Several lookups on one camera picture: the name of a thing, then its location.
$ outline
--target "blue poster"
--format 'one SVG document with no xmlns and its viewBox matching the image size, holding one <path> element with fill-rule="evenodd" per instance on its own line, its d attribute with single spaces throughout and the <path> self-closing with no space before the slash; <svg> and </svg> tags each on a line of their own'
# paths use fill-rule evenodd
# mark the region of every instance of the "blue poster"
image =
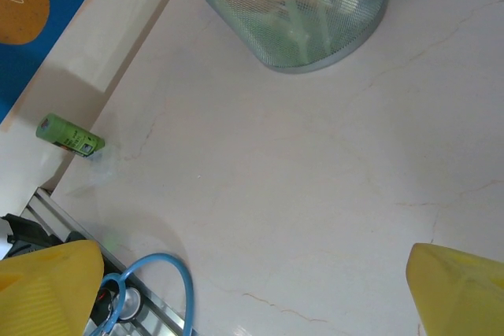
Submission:
<svg viewBox="0 0 504 336">
<path fill-rule="evenodd" d="M 0 123 L 83 1 L 0 0 Z"/>
</svg>

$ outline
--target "green bottle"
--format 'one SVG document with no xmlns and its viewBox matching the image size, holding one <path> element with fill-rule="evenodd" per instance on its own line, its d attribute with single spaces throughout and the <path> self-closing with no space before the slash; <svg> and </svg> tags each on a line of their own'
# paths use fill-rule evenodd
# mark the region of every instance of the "green bottle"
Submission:
<svg viewBox="0 0 504 336">
<path fill-rule="evenodd" d="M 35 135 L 81 157 L 89 157 L 105 145 L 102 138 L 53 113 L 49 113 L 40 121 Z"/>
</svg>

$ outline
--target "wire mesh basket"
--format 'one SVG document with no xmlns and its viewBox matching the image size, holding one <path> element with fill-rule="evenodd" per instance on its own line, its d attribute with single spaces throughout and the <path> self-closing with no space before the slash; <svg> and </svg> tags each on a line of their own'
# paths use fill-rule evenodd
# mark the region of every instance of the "wire mesh basket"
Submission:
<svg viewBox="0 0 504 336">
<path fill-rule="evenodd" d="M 309 72 L 357 49 L 387 0 L 206 0 L 266 66 Z"/>
</svg>

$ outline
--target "blue cable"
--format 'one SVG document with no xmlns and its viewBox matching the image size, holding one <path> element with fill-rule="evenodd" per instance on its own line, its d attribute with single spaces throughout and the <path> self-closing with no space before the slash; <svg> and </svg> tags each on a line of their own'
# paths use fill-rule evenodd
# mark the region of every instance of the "blue cable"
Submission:
<svg viewBox="0 0 504 336">
<path fill-rule="evenodd" d="M 168 253 L 152 253 L 134 262 L 122 273 L 122 275 L 119 275 L 118 273 L 110 273 L 103 277 L 101 287 L 109 281 L 117 283 L 119 287 L 119 301 L 117 302 L 115 309 L 109 315 L 109 318 L 91 332 L 90 336 L 100 336 L 102 333 L 110 333 L 113 326 L 117 323 L 119 314 L 124 306 L 124 299 L 126 297 L 126 285 L 124 282 L 134 271 L 145 264 L 149 264 L 154 261 L 166 261 L 174 265 L 182 276 L 183 284 L 186 290 L 186 317 L 183 322 L 182 336 L 191 336 L 192 326 L 195 320 L 195 289 L 193 287 L 191 273 L 181 259 Z"/>
</svg>

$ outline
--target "white marble tile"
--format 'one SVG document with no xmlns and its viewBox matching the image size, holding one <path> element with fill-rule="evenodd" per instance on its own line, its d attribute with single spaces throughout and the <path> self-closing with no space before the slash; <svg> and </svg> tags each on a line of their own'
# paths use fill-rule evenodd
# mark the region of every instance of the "white marble tile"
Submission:
<svg viewBox="0 0 504 336">
<path fill-rule="evenodd" d="M 126 264 L 184 257 L 205 336 L 422 334 L 413 243 L 504 260 L 503 17 L 391 0 L 354 54 L 286 76 L 171 0 L 94 127 L 116 168 L 75 160 L 54 199 Z M 175 271 L 140 276 L 182 310 Z"/>
</svg>

